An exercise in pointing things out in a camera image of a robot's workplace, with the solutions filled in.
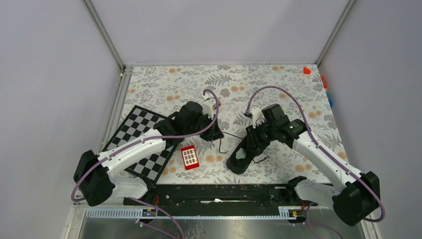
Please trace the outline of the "black shoelace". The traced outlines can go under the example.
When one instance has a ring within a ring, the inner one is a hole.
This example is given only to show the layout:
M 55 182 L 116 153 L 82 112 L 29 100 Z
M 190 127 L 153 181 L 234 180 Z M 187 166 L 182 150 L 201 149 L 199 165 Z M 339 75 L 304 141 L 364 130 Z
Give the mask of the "black shoelace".
M 236 135 L 236 134 L 233 134 L 233 133 L 230 133 L 230 132 L 226 132 L 226 131 L 223 131 L 222 133 L 223 133 L 224 137 L 221 138 L 221 139 L 219 139 L 219 141 L 218 141 L 218 148 L 217 148 L 218 153 L 220 153 L 220 154 L 227 154 L 227 153 L 229 153 L 229 150 L 230 149 L 233 149 L 233 144 L 235 142 L 241 142 L 243 140 L 243 138 L 241 136 L 239 136 L 239 135 Z M 228 148 L 227 148 L 227 150 L 224 150 L 223 149 L 223 144 L 225 142 L 228 142 Z M 252 159 L 252 162 L 254 164 L 259 164 L 259 163 L 262 163 L 262 162 L 267 161 L 268 159 L 270 159 L 270 156 L 269 155 L 266 155 L 266 156 L 264 156 L 263 158 L 260 158 L 260 159 Z

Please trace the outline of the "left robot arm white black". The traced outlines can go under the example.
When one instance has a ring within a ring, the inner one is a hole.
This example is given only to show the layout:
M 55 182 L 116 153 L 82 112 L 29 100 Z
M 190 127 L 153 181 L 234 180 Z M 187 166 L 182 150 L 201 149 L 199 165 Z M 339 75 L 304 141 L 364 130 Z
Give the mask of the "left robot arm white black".
M 136 198 L 147 205 L 154 200 L 153 189 L 141 178 L 124 178 L 119 173 L 141 159 L 176 146 L 185 138 L 205 135 L 217 124 L 220 102 L 207 99 L 201 104 L 187 102 L 178 112 L 157 122 L 153 128 L 134 140 L 109 151 L 95 154 L 88 150 L 81 155 L 71 193 L 74 202 L 86 201 L 94 207 L 109 198 Z

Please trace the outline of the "black sneaker shoe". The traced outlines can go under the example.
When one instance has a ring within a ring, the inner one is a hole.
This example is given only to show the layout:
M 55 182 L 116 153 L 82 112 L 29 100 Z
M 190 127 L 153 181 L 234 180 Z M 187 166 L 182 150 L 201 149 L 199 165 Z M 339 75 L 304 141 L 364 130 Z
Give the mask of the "black sneaker shoe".
M 226 161 L 226 165 L 231 172 L 243 174 L 252 162 L 252 159 L 262 154 L 264 150 L 265 149 L 246 149 L 245 136 Z

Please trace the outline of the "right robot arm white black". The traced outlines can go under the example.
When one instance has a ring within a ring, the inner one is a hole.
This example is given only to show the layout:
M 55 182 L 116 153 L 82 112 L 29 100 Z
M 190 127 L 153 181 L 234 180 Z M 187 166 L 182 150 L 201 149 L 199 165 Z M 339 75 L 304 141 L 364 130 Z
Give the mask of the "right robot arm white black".
M 288 203 L 310 201 L 334 210 L 347 225 L 355 226 L 380 207 L 380 182 L 376 174 L 351 166 L 334 155 L 319 139 L 311 135 L 301 119 L 289 120 L 279 104 L 262 110 L 252 108 L 245 115 L 252 119 L 247 127 L 246 159 L 252 160 L 271 142 L 287 145 L 308 159 L 330 183 L 314 183 L 304 176 L 288 182 Z

